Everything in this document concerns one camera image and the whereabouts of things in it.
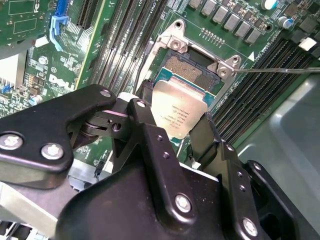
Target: black dimm slot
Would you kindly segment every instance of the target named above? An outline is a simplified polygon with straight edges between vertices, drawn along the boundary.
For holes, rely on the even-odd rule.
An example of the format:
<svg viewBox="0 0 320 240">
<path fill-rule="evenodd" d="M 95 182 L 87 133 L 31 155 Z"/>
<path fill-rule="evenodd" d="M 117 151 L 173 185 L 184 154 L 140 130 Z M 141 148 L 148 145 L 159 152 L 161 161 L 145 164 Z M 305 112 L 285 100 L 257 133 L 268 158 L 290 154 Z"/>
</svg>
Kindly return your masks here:
<svg viewBox="0 0 320 240">
<path fill-rule="evenodd" d="M 283 47 L 284 46 L 281 44 L 281 41 L 277 39 L 275 43 L 271 47 L 269 47 L 261 60 L 254 65 L 254 68 L 265 68 L 267 64 L 274 58 L 274 55 L 270 53 L 278 53 Z M 241 99 L 241 96 L 246 92 L 249 86 L 254 84 L 254 80 L 256 80 L 259 75 L 261 75 L 261 73 L 247 73 L 243 77 L 240 85 L 235 89 L 233 93 L 231 93 L 222 107 L 214 113 L 214 121 L 216 124 L 219 124 L 220 121 L 222 121 L 224 117 L 231 111 L 231 109 L 233 109 L 233 107 Z"/>
<path fill-rule="evenodd" d="M 142 14 L 139 16 L 139 18 L 137 19 L 136 25 L 133 29 L 133 34 L 130 36 L 130 39 L 127 39 L 127 45 L 125 47 L 125 49 L 122 51 L 122 54 L 126 54 L 125 58 L 122 60 L 122 63 L 119 64 L 118 68 L 116 69 L 112 80 L 111 80 L 111 88 L 114 88 L 114 85 L 112 83 L 115 84 L 116 80 L 118 79 L 121 71 L 123 70 L 125 63 L 128 59 L 129 53 L 132 51 L 133 47 L 135 46 L 139 35 L 141 34 L 141 31 L 143 30 L 143 27 L 146 24 L 146 21 L 148 20 L 148 17 L 150 15 L 150 11 L 151 8 L 153 6 L 153 1 L 147 0 L 146 2 L 144 2 L 144 6 L 143 6 L 143 10 L 142 10 Z M 122 84 L 119 88 L 119 92 L 121 93 L 124 89 L 124 86 L 126 86 L 128 83 L 124 80 L 122 81 Z"/>
<path fill-rule="evenodd" d="M 143 39 L 138 43 L 137 48 L 135 50 L 135 54 L 133 55 L 133 61 L 130 63 L 128 70 L 126 71 L 125 75 L 124 75 L 124 84 L 123 86 L 121 86 L 120 89 L 125 90 L 131 77 L 132 74 L 134 73 L 134 70 L 136 69 L 137 65 L 138 65 L 138 61 L 141 58 L 142 54 L 144 53 L 150 39 L 151 36 L 153 34 L 153 28 L 155 27 L 155 25 L 157 24 L 157 22 L 159 21 L 163 11 L 165 10 L 166 6 L 167 6 L 167 2 L 168 0 L 158 0 L 158 4 L 155 5 L 155 8 L 153 10 L 154 13 L 154 17 L 151 19 L 151 21 L 148 21 L 146 30 L 143 31 L 144 37 Z M 135 92 L 135 88 L 137 88 L 137 84 L 138 81 L 136 81 L 134 83 L 134 87 L 133 87 L 133 92 Z"/>
<path fill-rule="evenodd" d="M 308 66 L 312 59 L 311 57 L 305 56 L 305 53 L 300 51 L 296 53 L 294 46 L 290 46 L 290 56 L 288 58 L 280 58 L 280 62 L 284 65 L 281 67 L 286 68 L 304 68 Z M 250 102 L 251 105 L 248 109 L 239 116 L 238 120 L 228 129 L 227 132 L 223 134 L 223 138 L 234 143 L 238 137 L 240 137 L 249 127 L 259 119 L 259 116 L 268 110 L 270 105 L 284 93 L 291 83 L 296 80 L 298 74 L 285 74 L 285 73 L 275 73 L 272 85 L 267 85 L 262 92 L 256 93 Z"/>
<path fill-rule="evenodd" d="M 116 56 L 116 51 L 118 47 L 120 46 L 121 42 L 123 41 L 123 37 L 125 36 L 125 33 L 127 32 L 130 24 L 133 22 L 133 15 L 136 10 L 136 6 L 138 4 L 139 0 L 131 0 L 129 4 L 128 11 L 126 12 L 126 16 L 124 19 L 124 22 L 120 26 L 120 31 L 118 32 L 116 38 L 115 38 L 115 43 L 111 47 L 113 51 L 109 52 L 109 55 L 106 60 L 106 64 L 103 67 L 101 77 L 99 79 L 99 83 L 101 85 L 104 85 L 106 81 L 108 80 L 107 76 L 109 73 L 109 68 L 113 63 L 113 60 L 115 59 Z"/>
<path fill-rule="evenodd" d="M 310 65 L 312 63 L 312 60 L 309 59 L 308 61 L 304 62 L 303 65 L 299 66 L 299 68 L 305 68 L 307 67 L 308 65 Z M 298 76 L 294 76 L 293 74 L 291 74 L 292 76 L 289 76 L 289 78 L 287 79 L 287 84 L 285 84 L 282 88 L 281 88 L 281 91 L 278 92 L 276 94 L 276 96 L 272 95 L 271 97 L 269 97 L 268 101 L 272 101 L 273 98 L 278 98 L 281 94 L 283 94 L 286 90 L 286 87 L 288 87 L 290 84 L 292 84 L 297 78 Z M 245 125 L 242 127 L 242 130 L 241 131 L 234 131 L 232 133 L 232 135 L 230 136 L 227 136 L 227 141 L 230 142 L 231 144 L 233 144 L 234 142 L 236 142 L 236 140 L 242 135 L 244 134 L 252 125 L 253 122 L 257 121 L 260 117 L 261 114 L 263 114 L 264 112 L 266 112 L 268 110 L 268 108 L 270 107 L 270 105 L 272 104 L 269 103 L 269 102 L 266 102 L 260 111 L 257 110 L 257 112 L 255 112 L 251 118 L 249 120 L 245 120 L 243 121 L 245 123 Z"/>
<path fill-rule="evenodd" d="M 138 50 L 137 50 L 136 55 L 134 57 L 136 59 L 136 61 L 139 61 L 139 59 L 142 57 L 150 39 L 151 39 L 151 36 L 154 32 L 154 27 L 158 23 L 158 21 L 160 20 L 162 13 L 167 6 L 168 1 L 169 0 L 159 0 L 160 3 L 159 3 L 159 5 L 156 6 L 156 9 L 155 9 L 155 18 L 152 19 L 147 30 L 145 31 L 146 35 L 144 36 L 143 40 L 141 41 L 141 45 L 138 47 Z M 129 73 L 129 75 L 127 77 L 131 78 L 133 72 L 134 72 L 134 68 L 132 69 L 132 71 Z M 134 93 L 137 90 L 137 86 L 138 86 L 138 81 L 136 80 L 134 82 L 134 86 L 133 86 Z"/>
<path fill-rule="evenodd" d="M 287 52 L 283 58 L 280 58 L 280 59 L 284 59 L 284 62 L 277 64 L 275 67 L 281 68 L 281 67 L 285 66 L 288 68 L 294 68 L 295 66 L 293 66 L 292 64 L 286 63 L 288 60 L 291 59 L 293 54 L 295 54 L 295 50 L 291 51 L 291 52 L 290 51 Z M 297 60 L 297 57 L 295 57 L 295 56 L 296 55 L 293 56 L 293 59 L 291 59 L 291 62 L 295 62 Z M 283 83 L 283 79 L 286 75 L 287 74 L 282 74 L 282 73 L 271 73 L 271 74 L 269 73 L 268 76 L 265 76 L 266 79 L 268 78 L 268 81 L 266 81 L 265 84 L 263 86 L 261 86 L 261 88 L 258 89 L 258 91 L 256 91 L 254 93 L 253 96 L 250 96 L 250 99 L 249 99 L 249 102 L 247 103 L 247 106 L 239 109 L 239 113 L 237 114 L 237 116 L 235 118 L 233 118 L 236 120 L 235 122 L 232 120 L 232 122 L 233 122 L 232 126 L 234 126 L 234 127 L 230 127 L 229 129 L 228 128 L 223 129 L 222 134 L 225 137 L 228 137 L 230 132 L 234 129 L 237 130 L 237 128 L 238 128 L 238 126 L 240 126 L 241 122 L 245 122 L 246 119 L 249 117 L 249 115 L 252 114 L 252 112 L 254 112 L 254 110 L 259 110 L 257 108 L 268 97 L 268 95 L 272 94 L 272 92 L 274 90 L 280 90 L 279 85 L 281 85 L 281 83 Z"/>
<path fill-rule="evenodd" d="M 104 54 L 108 51 L 108 43 L 110 41 L 110 45 L 112 46 L 114 44 L 114 36 L 116 36 L 118 34 L 119 31 L 119 25 L 121 25 L 122 21 L 124 20 L 125 17 L 125 13 L 127 12 L 129 6 L 129 1 L 117 1 L 116 6 L 115 6 L 115 10 L 114 13 L 112 15 L 112 21 L 111 23 L 108 25 L 108 35 L 105 36 L 102 46 L 100 48 L 99 54 L 98 54 L 98 59 L 94 65 L 92 74 L 90 76 L 90 80 L 89 82 L 91 84 L 94 83 L 98 83 L 99 79 L 100 79 L 100 68 L 103 66 L 104 64 Z"/>
<path fill-rule="evenodd" d="M 268 68 L 280 68 L 283 65 L 283 62 L 278 62 L 278 59 L 287 59 L 290 56 L 290 46 L 285 45 L 285 48 L 281 48 L 280 55 L 273 56 L 272 60 L 266 64 Z M 227 119 L 225 119 L 221 124 L 219 124 L 218 131 L 220 134 L 224 134 L 224 131 L 229 127 L 229 125 L 233 124 L 234 121 L 238 119 L 238 116 L 241 114 L 243 110 L 248 109 L 248 105 L 254 96 L 266 85 L 269 83 L 271 78 L 274 76 L 273 72 L 270 73 L 262 73 L 257 78 L 254 79 L 254 84 L 250 85 L 249 88 L 246 89 L 245 94 L 240 97 L 240 105 L 237 105 L 236 108 L 233 109 L 233 114 L 228 113 Z"/>
<path fill-rule="evenodd" d="M 121 71 L 123 70 L 123 67 L 126 64 L 126 61 L 129 56 L 129 52 L 132 49 L 134 43 L 137 41 L 137 38 L 141 32 L 141 28 L 142 28 L 141 25 L 143 25 L 141 18 L 148 15 L 148 13 L 149 13 L 148 5 L 150 5 L 152 3 L 152 1 L 141 0 L 140 3 L 141 3 L 140 8 L 138 9 L 138 12 L 135 13 L 135 15 L 138 17 L 135 17 L 133 19 L 133 22 L 130 25 L 129 33 L 128 33 L 128 35 L 125 39 L 125 42 L 123 44 L 123 47 L 122 47 L 122 50 L 120 53 L 121 58 L 117 63 L 115 71 L 113 71 L 112 75 L 109 76 L 109 78 L 111 79 L 111 81 L 109 83 L 109 88 L 112 90 L 115 88 L 118 77 L 119 77 Z"/>
</svg>

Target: motherboard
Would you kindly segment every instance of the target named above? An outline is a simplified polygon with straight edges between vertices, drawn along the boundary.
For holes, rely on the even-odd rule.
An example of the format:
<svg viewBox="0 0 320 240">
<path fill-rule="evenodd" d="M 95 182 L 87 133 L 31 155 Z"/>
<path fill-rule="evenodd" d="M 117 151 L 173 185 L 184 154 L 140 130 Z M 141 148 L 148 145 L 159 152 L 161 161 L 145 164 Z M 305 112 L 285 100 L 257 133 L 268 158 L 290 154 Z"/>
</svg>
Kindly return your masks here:
<svg viewBox="0 0 320 240">
<path fill-rule="evenodd" d="M 319 67 L 319 0 L 0 0 L 0 20 L 0 117 L 90 84 L 118 95 L 149 80 L 181 162 L 200 118 L 188 114 L 211 111 L 237 147 L 307 77 L 233 69 Z M 195 109 L 164 101 L 181 89 Z M 111 140 L 74 157 L 105 163 Z"/>
</svg>

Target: surface-mount component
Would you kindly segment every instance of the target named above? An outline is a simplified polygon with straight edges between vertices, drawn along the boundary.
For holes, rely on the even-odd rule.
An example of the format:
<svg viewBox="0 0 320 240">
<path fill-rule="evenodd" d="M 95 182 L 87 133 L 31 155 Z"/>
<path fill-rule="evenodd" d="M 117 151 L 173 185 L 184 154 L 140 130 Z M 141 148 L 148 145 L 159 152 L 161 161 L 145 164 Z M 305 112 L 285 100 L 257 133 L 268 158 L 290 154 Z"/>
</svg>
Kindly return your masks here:
<svg viewBox="0 0 320 240">
<path fill-rule="evenodd" d="M 231 14 L 223 27 L 229 31 L 233 31 L 236 28 L 239 21 L 240 18 L 238 16 L 236 16 L 235 14 Z"/>
<path fill-rule="evenodd" d="M 246 14 L 244 15 L 243 19 L 246 21 L 249 21 L 250 18 L 252 17 L 253 12 L 252 11 L 247 11 Z"/>
<path fill-rule="evenodd" d="M 227 15 L 227 13 L 228 13 L 228 10 L 223 6 L 220 6 L 218 8 L 218 10 L 216 11 L 216 13 L 214 14 L 212 20 L 214 22 L 220 24 L 224 20 L 224 18 Z"/>
<path fill-rule="evenodd" d="M 235 13 L 235 14 L 238 14 L 239 13 L 239 11 L 243 8 L 244 6 L 241 4 L 241 3 L 237 3 L 235 6 L 234 6 L 234 8 L 233 8 L 233 12 Z"/>
<path fill-rule="evenodd" d="M 264 22 L 264 20 L 259 17 L 259 18 L 255 21 L 254 26 L 259 29 L 260 26 L 261 26 L 261 24 L 262 24 L 263 22 Z"/>
<path fill-rule="evenodd" d="M 294 25 L 294 21 L 286 16 L 282 16 L 278 19 L 278 25 L 283 29 L 289 29 Z"/>
<path fill-rule="evenodd" d="M 227 8 L 229 6 L 229 2 L 230 0 L 222 0 L 221 4 Z"/>
<path fill-rule="evenodd" d="M 299 25 L 299 28 L 301 28 L 303 31 L 306 33 L 310 34 L 313 32 L 313 30 L 317 26 L 317 21 L 314 20 L 313 18 L 307 16 L 303 22 Z"/>
<path fill-rule="evenodd" d="M 284 11 L 284 15 L 291 18 L 298 12 L 298 10 L 298 6 L 295 3 L 291 3 Z"/>
<path fill-rule="evenodd" d="M 264 10 L 274 9 L 277 5 L 277 0 L 262 0 L 261 7 Z"/>
<path fill-rule="evenodd" d="M 189 1 L 190 7 L 194 8 L 194 9 L 197 9 L 199 7 L 200 3 L 201 3 L 201 0 L 190 0 Z"/>
<path fill-rule="evenodd" d="M 249 44 L 254 44 L 257 39 L 260 37 L 261 32 L 257 29 L 253 29 L 249 36 L 245 39 L 245 41 Z"/>
<path fill-rule="evenodd" d="M 234 34 L 240 38 L 244 38 L 250 28 L 250 25 L 244 21 Z"/>
<path fill-rule="evenodd" d="M 316 14 L 319 11 L 319 9 L 320 9 L 319 3 L 317 3 L 316 1 L 313 1 L 307 10 L 311 14 Z"/>
<path fill-rule="evenodd" d="M 320 31 L 318 31 L 317 34 L 314 35 L 314 39 L 320 42 Z"/>
<path fill-rule="evenodd" d="M 205 16 L 209 16 L 212 13 L 212 11 L 214 10 L 216 4 L 217 4 L 217 2 L 215 2 L 213 0 L 207 0 L 201 10 L 201 13 Z"/>
</svg>

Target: green circuit board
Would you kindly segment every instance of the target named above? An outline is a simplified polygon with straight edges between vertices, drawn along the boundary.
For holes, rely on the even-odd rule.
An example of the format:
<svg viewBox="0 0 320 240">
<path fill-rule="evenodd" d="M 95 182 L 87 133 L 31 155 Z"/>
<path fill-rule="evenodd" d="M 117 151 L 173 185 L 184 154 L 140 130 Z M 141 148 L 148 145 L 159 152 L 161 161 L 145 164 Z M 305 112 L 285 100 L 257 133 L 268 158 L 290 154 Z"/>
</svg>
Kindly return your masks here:
<svg viewBox="0 0 320 240">
<path fill-rule="evenodd" d="M 110 31 L 108 24 L 112 21 L 117 1 L 98 1 L 92 24 L 87 29 L 82 29 L 77 26 L 77 18 L 81 11 L 82 1 L 83 0 L 70 0 L 68 2 L 66 13 L 69 17 L 68 24 L 60 26 L 61 34 L 56 37 L 56 40 L 62 47 L 62 51 L 56 51 L 54 44 L 51 42 L 41 47 L 32 47 L 29 49 L 23 85 L 17 89 L 12 88 L 10 91 L 0 94 L 0 117 L 30 107 L 29 99 L 32 96 L 40 95 L 43 101 L 47 101 L 92 83 L 90 82 L 90 77 L 98 56 L 102 54 L 101 47 L 104 39 L 107 35 L 110 38 L 110 34 L 106 32 L 106 29 Z M 282 31 L 278 26 L 278 18 L 284 14 L 288 5 L 291 4 L 286 0 L 280 0 L 276 8 L 272 10 L 263 10 L 260 0 L 251 0 L 249 2 L 234 0 L 232 1 L 233 5 L 224 5 L 230 13 L 233 13 L 233 8 L 237 4 L 241 4 L 243 10 L 253 13 L 251 19 L 255 18 L 257 21 L 260 19 L 263 20 L 261 24 L 255 24 L 254 21 L 249 23 L 252 29 L 260 32 L 257 40 L 250 44 L 245 41 L 245 37 L 235 36 L 234 31 L 226 30 L 222 24 L 213 22 L 212 18 L 214 14 L 216 14 L 216 10 L 212 11 L 209 16 L 204 16 L 202 9 L 205 2 L 205 0 L 200 1 L 199 6 L 194 8 L 189 5 L 189 0 L 169 0 L 160 20 L 153 28 L 152 40 L 155 41 L 175 20 L 182 19 L 186 26 L 185 36 L 192 42 L 222 59 L 239 55 L 241 56 L 241 68 L 250 68 L 259 60 Z M 304 0 L 303 2 L 308 6 L 310 1 Z M 0 0 L 0 7 L 2 6 L 0 13 L 7 13 L 10 3 L 11 1 Z M 217 1 L 216 9 L 223 4 L 222 1 Z M 8 39 L 0 37 L 0 45 L 9 43 L 9 40 L 18 41 L 31 35 L 46 33 L 50 26 L 50 16 L 53 14 L 56 5 L 56 1 L 47 1 L 46 3 L 40 3 L 38 12 L 33 11 L 15 15 L 1 14 L 0 36 L 1 34 L 5 34 L 5 36 L 8 36 Z M 28 31 L 24 31 L 24 34 L 20 34 L 19 36 L 14 34 L 13 26 L 7 24 L 8 21 L 14 23 L 17 18 L 29 19 L 33 15 L 37 18 L 36 28 L 32 30 L 29 28 Z M 237 15 L 243 20 L 240 13 L 237 13 Z M 305 8 L 296 11 L 293 16 L 295 19 L 294 24 L 300 24 L 306 16 L 307 12 Z M 150 78 L 156 76 L 160 70 L 159 66 L 162 64 L 167 51 L 168 50 L 165 49 L 158 52 L 149 69 Z M 40 62 L 42 61 L 40 61 L 40 59 L 45 59 L 46 64 L 41 64 Z M 130 61 L 131 58 L 128 57 L 124 66 L 128 66 Z M 116 88 L 121 85 L 123 81 L 122 76 L 126 70 L 127 68 L 124 67 L 117 80 L 118 82 L 115 84 Z M 243 75 L 241 74 L 236 76 L 233 88 L 239 84 L 242 77 Z M 132 76 L 126 88 L 128 92 L 132 91 L 134 79 L 135 76 Z M 184 161 L 186 158 L 186 148 L 188 145 L 189 139 L 187 138 L 183 142 L 178 156 L 181 161 Z M 95 166 L 110 153 L 111 149 L 110 139 L 100 138 L 95 143 L 78 149 L 74 154 L 76 159 Z"/>
<path fill-rule="evenodd" d="M 0 0 L 0 46 L 48 32 L 54 0 Z"/>
</svg>

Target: black plastic bracket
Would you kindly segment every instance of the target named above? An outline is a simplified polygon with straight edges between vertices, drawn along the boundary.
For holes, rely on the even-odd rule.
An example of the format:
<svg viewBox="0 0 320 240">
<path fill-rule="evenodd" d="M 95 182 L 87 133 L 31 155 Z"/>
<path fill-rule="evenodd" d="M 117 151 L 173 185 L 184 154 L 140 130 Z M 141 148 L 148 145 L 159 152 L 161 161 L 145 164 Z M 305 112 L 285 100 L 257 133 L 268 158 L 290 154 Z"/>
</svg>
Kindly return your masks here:
<svg viewBox="0 0 320 240">
<path fill-rule="evenodd" d="M 267 170 L 249 160 L 248 171 L 262 228 L 271 239 L 318 240 L 320 237 Z"/>
<path fill-rule="evenodd" d="M 127 111 L 132 118 L 133 132 L 126 144 L 116 139 L 112 142 L 112 172 L 142 160 L 159 221 L 172 231 L 184 232 L 195 222 L 197 208 L 168 135 L 156 126 L 149 105 L 141 99 L 132 99 Z M 178 195 L 184 196 L 190 204 L 188 212 L 177 206 Z"/>
<path fill-rule="evenodd" d="M 23 141 L 14 150 L 0 148 L 0 181 L 40 189 L 62 184 L 85 119 L 115 102 L 112 92 L 91 85 L 0 119 L 0 135 L 14 134 Z M 62 157 L 45 158 L 41 151 L 48 144 L 61 146 Z"/>
<path fill-rule="evenodd" d="M 200 169 L 217 177 L 221 184 L 224 233 L 231 239 L 263 239 L 249 175 L 242 168 L 236 150 L 221 140 L 209 112 L 190 132 L 190 141 L 194 160 L 201 163 Z"/>
</svg>

